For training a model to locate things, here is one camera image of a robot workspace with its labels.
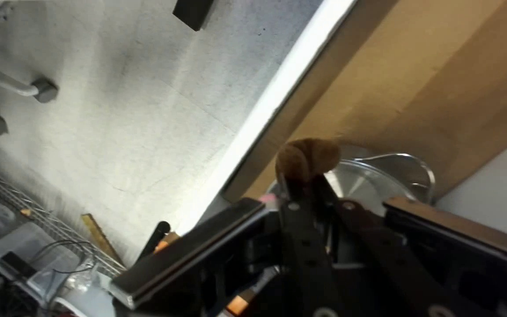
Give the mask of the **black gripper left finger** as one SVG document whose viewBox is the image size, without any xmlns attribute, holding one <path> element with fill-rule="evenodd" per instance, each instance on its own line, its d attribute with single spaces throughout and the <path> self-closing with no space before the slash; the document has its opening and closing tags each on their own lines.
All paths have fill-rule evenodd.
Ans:
<svg viewBox="0 0 507 317">
<path fill-rule="evenodd" d="M 266 215 L 264 203 L 250 198 L 239 200 L 162 252 L 142 258 L 112 279 L 109 295 L 128 311 L 139 309 Z"/>
</svg>

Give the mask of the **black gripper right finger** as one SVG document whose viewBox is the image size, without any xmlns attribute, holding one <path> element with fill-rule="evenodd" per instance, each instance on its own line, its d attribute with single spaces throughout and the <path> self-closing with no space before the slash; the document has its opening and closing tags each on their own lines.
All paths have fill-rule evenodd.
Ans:
<svg viewBox="0 0 507 317">
<path fill-rule="evenodd" d="M 507 261 L 507 233 L 408 198 L 391 198 L 384 207 L 398 217 L 431 228 L 450 240 L 480 249 L 484 254 Z"/>
</svg>

